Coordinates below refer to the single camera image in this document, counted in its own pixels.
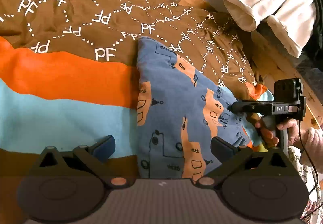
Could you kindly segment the blue pants with orange trucks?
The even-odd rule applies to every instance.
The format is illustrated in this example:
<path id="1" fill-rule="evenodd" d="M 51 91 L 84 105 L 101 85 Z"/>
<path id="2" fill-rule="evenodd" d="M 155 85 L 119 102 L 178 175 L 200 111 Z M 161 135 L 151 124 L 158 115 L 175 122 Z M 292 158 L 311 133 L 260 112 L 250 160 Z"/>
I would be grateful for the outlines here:
<path id="1" fill-rule="evenodd" d="M 149 37 L 138 41 L 137 161 L 143 178 L 198 180 L 221 165 L 211 140 L 264 151 L 244 114 L 233 114 L 235 97 L 183 57 Z"/>

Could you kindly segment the white floral bed sheet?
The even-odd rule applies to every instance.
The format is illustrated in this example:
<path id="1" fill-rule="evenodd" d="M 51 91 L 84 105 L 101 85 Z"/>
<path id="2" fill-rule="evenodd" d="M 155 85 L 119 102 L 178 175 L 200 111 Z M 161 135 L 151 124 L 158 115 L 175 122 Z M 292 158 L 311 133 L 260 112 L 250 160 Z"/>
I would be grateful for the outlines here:
<path id="1" fill-rule="evenodd" d="M 288 148 L 288 155 L 290 162 L 298 171 L 309 192 L 314 188 L 316 180 L 319 179 L 318 185 L 309 195 L 309 201 L 302 217 L 305 217 L 304 223 L 322 223 L 322 188 L 320 186 L 322 177 L 316 177 L 313 168 L 300 163 L 301 150 L 298 148 L 290 146 Z"/>

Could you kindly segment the white hanging garment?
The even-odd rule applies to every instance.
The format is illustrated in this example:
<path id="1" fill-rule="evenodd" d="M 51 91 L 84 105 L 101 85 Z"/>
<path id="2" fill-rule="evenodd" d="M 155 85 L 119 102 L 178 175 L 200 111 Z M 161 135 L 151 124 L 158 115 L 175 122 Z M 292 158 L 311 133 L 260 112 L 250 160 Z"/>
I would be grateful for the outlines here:
<path id="1" fill-rule="evenodd" d="M 256 30 L 266 20 L 289 54 L 299 58 L 313 34 L 314 0 L 223 0 L 237 25 L 244 31 Z"/>

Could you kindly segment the brown PF patterned duvet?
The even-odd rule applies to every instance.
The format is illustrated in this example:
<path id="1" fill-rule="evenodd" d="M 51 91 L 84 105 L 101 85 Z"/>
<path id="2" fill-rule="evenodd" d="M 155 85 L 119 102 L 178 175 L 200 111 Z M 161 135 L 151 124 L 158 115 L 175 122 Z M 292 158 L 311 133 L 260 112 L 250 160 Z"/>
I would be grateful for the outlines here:
<path id="1" fill-rule="evenodd" d="M 247 34 L 226 13 L 169 0 L 1 0 L 1 223 L 22 223 L 16 190 L 42 150 L 114 136 L 108 166 L 136 176 L 137 40 L 149 36 L 242 100 L 256 82 Z"/>

